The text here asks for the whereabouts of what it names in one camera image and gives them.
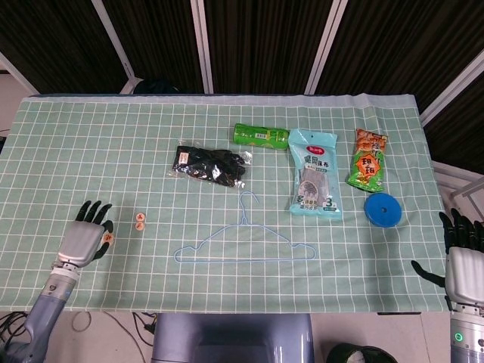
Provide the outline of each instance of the green cylindrical package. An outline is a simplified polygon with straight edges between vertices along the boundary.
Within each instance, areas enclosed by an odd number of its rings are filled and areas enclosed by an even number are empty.
[[[237,123],[234,127],[235,144],[285,150],[289,145],[287,138],[289,131],[284,129],[249,126],[243,123]]]

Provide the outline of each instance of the wire hanger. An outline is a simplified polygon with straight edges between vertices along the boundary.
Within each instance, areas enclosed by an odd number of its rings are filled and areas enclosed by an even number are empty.
[[[290,242],[290,240],[288,240],[285,236],[283,236],[282,234],[279,234],[277,233],[276,231],[270,229],[269,227],[265,226],[265,225],[260,225],[260,224],[257,224],[257,223],[250,223],[248,218],[247,218],[247,214],[246,214],[246,210],[245,210],[245,206],[244,206],[244,203],[242,202],[242,197],[244,195],[251,195],[256,201],[257,203],[259,202],[259,199],[257,199],[257,196],[252,192],[252,191],[244,191],[242,193],[240,193],[239,195],[239,204],[240,204],[240,208],[242,209],[242,218],[240,219],[240,222],[238,222],[237,224],[233,224],[233,225],[226,225],[225,227],[222,227],[220,228],[217,232],[215,232],[214,234],[210,235],[209,237],[205,238],[198,247],[194,247],[194,246],[185,246],[185,247],[181,247],[181,248],[178,248],[175,253],[173,254],[173,259],[176,261],[176,262],[191,262],[191,263],[195,263],[195,262],[270,262],[270,261],[306,261],[306,260],[310,260],[310,259],[315,259],[316,257],[316,249],[313,247],[313,246],[310,246],[308,244],[292,244]],[[182,257],[180,256],[182,254],[182,252],[184,250],[192,250],[194,252],[197,252],[198,250],[200,250],[203,245],[205,245],[206,242],[209,242],[212,238],[214,238],[215,236],[221,234],[223,231],[227,231],[228,229],[230,228],[238,228],[240,226],[243,226],[243,227],[257,227],[257,228],[261,228],[267,232],[270,232],[271,234],[277,236],[277,237],[280,237],[282,238],[285,242],[287,242],[289,244],[289,247],[290,248],[298,248],[298,247],[303,247],[303,248],[309,248],[311,251],[312,251],[312,255],[310,257],[305,257],[305,258],[286,258],[286,259],[271,259],[271,258],[264,258],[264,259],[212,259],[210,257],[208,258],[202,258],[202,259],[198,259],[196,257]]]

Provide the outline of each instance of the snack bag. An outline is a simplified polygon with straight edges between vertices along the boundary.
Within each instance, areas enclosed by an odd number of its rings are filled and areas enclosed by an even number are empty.
[[[296,164],[294,199],[289,207],[292,214],[343,218],[336,139],[335,134],[291,130],[289,148]]]
[[[383,191],[385,145],[388,137],[362,129],[356,130],[355,156],[348,184],[364,191]]]

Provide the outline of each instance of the robotic hand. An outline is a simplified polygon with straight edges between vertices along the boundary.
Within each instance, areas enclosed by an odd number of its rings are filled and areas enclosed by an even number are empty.
[[[484,227],[472,224],[456,209],[452,224],[440,213],[444,225],[445,278],[411,264],[422,278],[445,288],[451,311],[451,363],[484,362]]]
[[[97,215],[101,201],[94,203],[88,211],[90,205],[91,201],[85,202],[76,220],[67,228],[52,272],[25,321],[30,343],[11,342],[11,337],[5,347],[0,348],[0,358],[3,353],[6,363],[44,361],[52,329],[79,280],[79,269],[100,259],[109,248],[110,242],[106,241],[98,250],[103,234],[106,231],[113,233],[112,221],[101,224],[111,204],[103,206]]]

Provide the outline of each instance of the blue plastic disc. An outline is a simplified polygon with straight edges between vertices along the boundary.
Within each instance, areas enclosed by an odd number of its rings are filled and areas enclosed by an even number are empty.
[[[402,217],[402,208],[397,199],[386,193],[372,194],[365,202],[365,214],[378,227],[397,225]]]

